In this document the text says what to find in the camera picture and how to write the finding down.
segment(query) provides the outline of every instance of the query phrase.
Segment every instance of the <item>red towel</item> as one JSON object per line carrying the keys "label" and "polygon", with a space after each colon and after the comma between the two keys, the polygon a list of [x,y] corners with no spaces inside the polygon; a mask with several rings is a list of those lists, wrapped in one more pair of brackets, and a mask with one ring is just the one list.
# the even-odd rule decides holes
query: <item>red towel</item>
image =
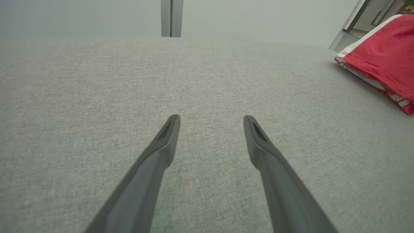
{"label": "red towel", "polygon": [[335,60],[414,115],[414,15],[389,18]]}

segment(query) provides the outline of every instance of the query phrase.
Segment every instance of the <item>gray fabric sofa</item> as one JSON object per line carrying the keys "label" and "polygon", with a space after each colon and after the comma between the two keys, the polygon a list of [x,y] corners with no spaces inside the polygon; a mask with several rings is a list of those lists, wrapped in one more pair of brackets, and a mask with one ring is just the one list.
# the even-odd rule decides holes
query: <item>gray fabric sofa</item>
{"label": "gray fabric sofa", "polygon": [[82,232],[181,115],[152,232],[271,232],[253,115],[339,232],[414,229],[414,119],[328,49],[179,39],[0,42],[0,231]]}

